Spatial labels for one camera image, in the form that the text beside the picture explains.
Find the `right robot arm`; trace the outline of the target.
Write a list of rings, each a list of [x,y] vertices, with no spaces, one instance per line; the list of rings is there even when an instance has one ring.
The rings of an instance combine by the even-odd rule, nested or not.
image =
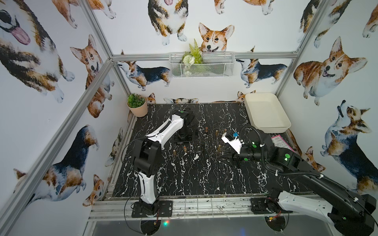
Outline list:
[[[275,177],[288,177],[306,186],[321,200],[296,196],[273,188],[264,199],[252,200],[256,214],[298,212],[333,226],[343,236],[370,236],[378,224],[373,212],[376,199],[359,195],[314,169],[300,155],[288,148],[274,145],[270,137],[251,125],[240,132],[226,131],[221,139],[227,150],[217,160],[238,167],[242,162],[259,162]]]

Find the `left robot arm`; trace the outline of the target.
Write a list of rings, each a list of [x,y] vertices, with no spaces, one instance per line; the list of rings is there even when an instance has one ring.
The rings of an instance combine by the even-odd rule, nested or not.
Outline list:
[[[164,145],[173,138],[177,145],[186,145],[193,141],[194,134],[190,131],[195,116],[190,109],[172,111],[170,117],[155,131],[143,138],[135,140],[132,153],[132,164],[139,178],[141,194],[137,210],[147,216],[158,213],[161,204],[158,200],[157,181],[162,163]]]

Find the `pink paper card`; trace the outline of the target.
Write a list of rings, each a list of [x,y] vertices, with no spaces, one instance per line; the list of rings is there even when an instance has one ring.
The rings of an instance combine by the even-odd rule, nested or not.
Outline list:
[[[271,138],[275,147],[282,147],[294,151],[293,148],[282,138],[281,135],[277,135]]]

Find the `cream plastic tray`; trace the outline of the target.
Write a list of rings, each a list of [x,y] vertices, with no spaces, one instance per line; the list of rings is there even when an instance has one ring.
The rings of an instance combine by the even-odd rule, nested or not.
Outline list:
[[[251,125],[264,133],[284,133],[291,127],[281,103],[272,93],[248,93],[244,105]]]

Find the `small potted green plant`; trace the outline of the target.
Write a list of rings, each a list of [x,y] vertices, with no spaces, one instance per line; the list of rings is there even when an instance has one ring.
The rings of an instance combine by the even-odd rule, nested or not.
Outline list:
[[[139,94],[130,94],[127,105],[130,111],[138,118],[148,114],[147,99]]]

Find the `artificial fern with white flower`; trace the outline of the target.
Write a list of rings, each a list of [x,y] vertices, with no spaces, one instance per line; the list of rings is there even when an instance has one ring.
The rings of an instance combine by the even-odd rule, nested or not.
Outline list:
[[[185,52],[181,63],[184,65],[184,72],[183,74],[187,77],[192,76],[194,74],[199,74],[202,72],[203,58],[202,52],[198,46],[196,40],[194,40],[193,44],[189,44],[190,51]]]

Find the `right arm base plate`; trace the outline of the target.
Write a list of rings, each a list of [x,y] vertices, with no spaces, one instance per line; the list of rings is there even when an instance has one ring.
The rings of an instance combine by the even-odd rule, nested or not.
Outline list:
[[[251,198],[251,211],[254,214],[269,214],[269,213],[293,213],[281,208],[277,199],[267,198]]]

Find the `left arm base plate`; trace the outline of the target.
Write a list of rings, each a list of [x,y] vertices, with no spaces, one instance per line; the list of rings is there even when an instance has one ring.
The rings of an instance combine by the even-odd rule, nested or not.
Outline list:
[[[173,210],[172,201],[156,200],[153,204],[148,204],[142,200],[136,202],[132,210],[132,218],[146,217],[171,217]]]

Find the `aluminium front rail frame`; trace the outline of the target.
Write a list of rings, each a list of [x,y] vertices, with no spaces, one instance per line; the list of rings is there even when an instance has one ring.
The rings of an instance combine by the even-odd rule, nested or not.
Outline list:
[[[139,220],[176,220],[176,219],[201,219],[201,218],[234,218],[274,216],[273,212],[253,213],[251,199],[265,198],[263,195],[206,195],[206,196],[179,196],[164,197],[163,200],[171,201],[171,216],[159,213],[153,217],[132,217],[132,211],[136,208],[134,197],[121,198],[114,201],[100,201],[92,206],[88,221],[139,221]]]

